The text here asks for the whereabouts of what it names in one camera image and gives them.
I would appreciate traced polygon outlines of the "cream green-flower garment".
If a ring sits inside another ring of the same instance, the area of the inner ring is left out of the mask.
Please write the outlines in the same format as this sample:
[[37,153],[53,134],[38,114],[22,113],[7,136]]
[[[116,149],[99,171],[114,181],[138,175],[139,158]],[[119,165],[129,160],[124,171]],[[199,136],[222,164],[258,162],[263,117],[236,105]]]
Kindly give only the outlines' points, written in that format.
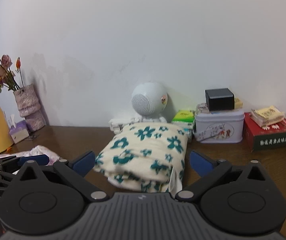
[[127,125],[98,154],[94,170],[121,189],[175,196],[183,189],[187,142],[174,124]]

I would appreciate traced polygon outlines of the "pink floral garment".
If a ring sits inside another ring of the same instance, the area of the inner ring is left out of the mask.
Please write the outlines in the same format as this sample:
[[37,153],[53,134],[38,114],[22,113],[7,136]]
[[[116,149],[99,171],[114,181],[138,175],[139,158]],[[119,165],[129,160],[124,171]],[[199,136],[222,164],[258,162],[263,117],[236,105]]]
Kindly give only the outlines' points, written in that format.
[[48,165],[53,165],[54,162],[62,159],[57,153],[51,151],[45,146],[38,145],[29,151],[17,152],[17,153],[5,153],[0,154],[0,169],[1,171],[16,174],[21,166],[18,166],[20,157],[28,157],[33,155],[45,154],[49,157]]

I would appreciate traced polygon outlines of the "purple tissue box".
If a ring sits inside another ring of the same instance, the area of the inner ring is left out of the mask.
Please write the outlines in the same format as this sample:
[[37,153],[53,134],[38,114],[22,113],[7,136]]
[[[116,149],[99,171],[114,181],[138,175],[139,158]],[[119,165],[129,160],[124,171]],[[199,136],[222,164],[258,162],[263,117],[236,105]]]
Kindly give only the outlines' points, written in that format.
[[28,130],[27,123],[25,120],[15,122],[15,115],[12,114],[10,116],[10,123],[11,123],[11,126],[10,126],[9,134],[12,137],[12,140],[15,144],[29,137],[29,130]]

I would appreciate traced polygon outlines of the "green white small boxes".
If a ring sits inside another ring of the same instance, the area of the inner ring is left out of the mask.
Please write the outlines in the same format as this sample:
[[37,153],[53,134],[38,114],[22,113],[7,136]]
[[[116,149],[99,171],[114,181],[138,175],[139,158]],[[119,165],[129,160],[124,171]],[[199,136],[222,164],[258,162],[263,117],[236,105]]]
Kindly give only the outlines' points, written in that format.
[[188,142],[192,141],[193,130],[195,129],[195,111],[179,110],[173,117],[172,124],[179,126],[188,136]]

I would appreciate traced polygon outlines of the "white power strip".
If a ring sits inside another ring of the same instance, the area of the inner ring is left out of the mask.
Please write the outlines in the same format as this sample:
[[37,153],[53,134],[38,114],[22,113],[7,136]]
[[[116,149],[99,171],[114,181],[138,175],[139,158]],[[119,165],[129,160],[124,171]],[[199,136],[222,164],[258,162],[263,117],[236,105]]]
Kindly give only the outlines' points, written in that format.
[[114,134],[119,134],[122,130],[122,128],[130,123],[134,123],[135,118],[130,118],[130,119],[110,119],[108,124],[109,124],[109,129],[114,133]]

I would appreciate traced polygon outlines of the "pink fuzzy vase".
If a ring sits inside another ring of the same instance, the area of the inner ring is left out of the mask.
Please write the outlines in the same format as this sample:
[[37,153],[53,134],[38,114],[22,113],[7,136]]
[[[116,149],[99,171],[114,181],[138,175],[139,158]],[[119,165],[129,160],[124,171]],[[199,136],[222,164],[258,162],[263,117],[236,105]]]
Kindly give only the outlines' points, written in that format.
[[31,132],[46,125],[41,112],[41,104],[33,85],[28,85],[13,92],[20,117],[24,118]]

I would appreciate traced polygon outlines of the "red black box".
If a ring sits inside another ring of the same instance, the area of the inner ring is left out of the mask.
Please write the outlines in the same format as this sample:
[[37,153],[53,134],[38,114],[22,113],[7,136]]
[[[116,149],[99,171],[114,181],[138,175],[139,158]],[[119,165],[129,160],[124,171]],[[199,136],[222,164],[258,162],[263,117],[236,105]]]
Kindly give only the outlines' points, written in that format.
[[259,127],[251,119],[250,113],[245,113],[243,138],[252,152],[286,147],[286,119],[277,124]]

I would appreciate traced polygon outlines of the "small black box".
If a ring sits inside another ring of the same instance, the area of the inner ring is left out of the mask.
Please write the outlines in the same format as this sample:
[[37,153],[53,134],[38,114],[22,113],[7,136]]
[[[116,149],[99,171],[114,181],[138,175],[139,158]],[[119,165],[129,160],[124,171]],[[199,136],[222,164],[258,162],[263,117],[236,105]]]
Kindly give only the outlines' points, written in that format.
[[234,109],[234,94],[228,88],[207,89],[205,98],[210,112]]

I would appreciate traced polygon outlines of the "yellow paper stack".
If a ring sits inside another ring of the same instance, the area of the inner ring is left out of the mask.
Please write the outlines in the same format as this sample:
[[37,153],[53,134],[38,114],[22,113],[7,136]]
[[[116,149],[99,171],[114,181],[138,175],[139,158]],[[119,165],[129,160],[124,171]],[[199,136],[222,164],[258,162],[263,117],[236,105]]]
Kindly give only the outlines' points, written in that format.
[[283,121],[285,119],[285,112],[282,112],[277,107],[271,105],[266,108],[252,109],[250,118],[259,127],[270,126]]

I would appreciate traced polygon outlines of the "white robot figurine speaker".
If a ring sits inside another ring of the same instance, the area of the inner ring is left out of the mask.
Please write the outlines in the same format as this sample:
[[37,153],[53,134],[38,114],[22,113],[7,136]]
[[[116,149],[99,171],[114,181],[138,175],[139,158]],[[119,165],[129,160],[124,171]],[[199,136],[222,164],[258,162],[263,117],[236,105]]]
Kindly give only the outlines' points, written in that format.
[[132,92],[132,107],[140,115],[140,122],[167,123],[162,116],[168,102],[165,87],[157,82],[139,84]]

